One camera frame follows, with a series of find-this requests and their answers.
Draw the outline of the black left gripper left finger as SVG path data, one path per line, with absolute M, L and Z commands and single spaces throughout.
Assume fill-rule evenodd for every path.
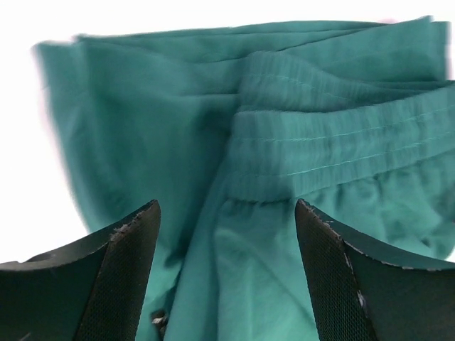
M 134 340 L 160 227 L 148 202 L 28 261 L 1 264 L 2 340 Z

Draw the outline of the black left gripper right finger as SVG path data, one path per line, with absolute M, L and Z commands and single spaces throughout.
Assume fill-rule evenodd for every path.
M 454 341 L 454 264 L 381 242 L 298 200 L 320 340 Z

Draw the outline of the green shorts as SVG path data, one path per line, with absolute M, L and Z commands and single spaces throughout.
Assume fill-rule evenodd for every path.
M 296 237 L 305 199 L 395 247 L 454 248 L 449 25 L 297 21 L 36 46 L 90 231 L 155 199 L 136 333 L 316 340 Z

